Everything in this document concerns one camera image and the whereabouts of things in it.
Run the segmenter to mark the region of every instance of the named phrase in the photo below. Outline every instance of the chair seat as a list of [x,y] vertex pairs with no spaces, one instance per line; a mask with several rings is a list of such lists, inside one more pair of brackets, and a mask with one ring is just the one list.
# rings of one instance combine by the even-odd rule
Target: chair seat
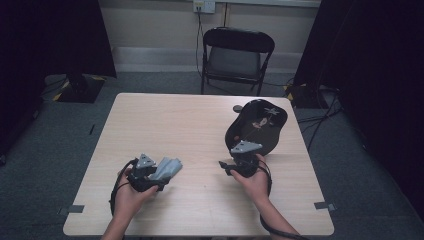
[[260,54],[213,47],[207,69],[210,75],[258,80]]

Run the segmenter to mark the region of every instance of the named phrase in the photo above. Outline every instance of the black folding chair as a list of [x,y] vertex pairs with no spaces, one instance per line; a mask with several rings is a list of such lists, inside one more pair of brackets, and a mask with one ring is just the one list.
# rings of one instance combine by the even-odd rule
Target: black folding chair
[[205,80],[209,84],[209,79],[215,79],[252,84],[251,90],[258,85],[259,96],[274,47],[274,40],[263,32],[229,27],[208,30],[203,36],[201,94]]

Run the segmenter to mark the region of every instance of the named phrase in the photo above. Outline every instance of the wooden table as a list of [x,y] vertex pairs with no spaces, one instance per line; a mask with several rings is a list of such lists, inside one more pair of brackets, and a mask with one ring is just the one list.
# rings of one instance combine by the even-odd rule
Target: wooden table
[[[290,102],[265,99],[288,113],[280,142],[266,156],[272,177],[271,200],[303,235],[331,235],[334,227]],[[116,97],[64,233],[102,235],[111,219],[109,199],[117,172],[145,153],[158,164],[179,158],[183,169],[142,207],[126,235],[264,236],[268,235],[242,187],[220,168],[229,162],[224,136],[236,119],[234,105],[257,97],[121,93]]]

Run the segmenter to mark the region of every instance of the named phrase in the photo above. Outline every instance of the baseboard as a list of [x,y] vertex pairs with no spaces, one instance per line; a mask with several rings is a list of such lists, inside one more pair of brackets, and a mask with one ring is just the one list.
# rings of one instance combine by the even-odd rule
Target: baseboard
[[[114,47],[117,72],[193,72],[201,69],[202,52],[194,49]],[[273,53],[267,72],[295,73],[302,53]]]

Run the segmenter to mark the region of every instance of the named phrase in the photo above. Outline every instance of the black tape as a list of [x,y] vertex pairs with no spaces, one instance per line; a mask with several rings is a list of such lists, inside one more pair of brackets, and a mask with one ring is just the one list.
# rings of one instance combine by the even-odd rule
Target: black tape
[[334,204],[327,204],[326,202],[316,202],[314,205],[317,210],[327,208],[328,211],[334,211],[337,209]]
[[69,213],[82,213],[83,210],[84,210],[84,205],[72,205],[72,206],[69,206],[68,208],[59,209],[57,214],[62,216],[68,216]]

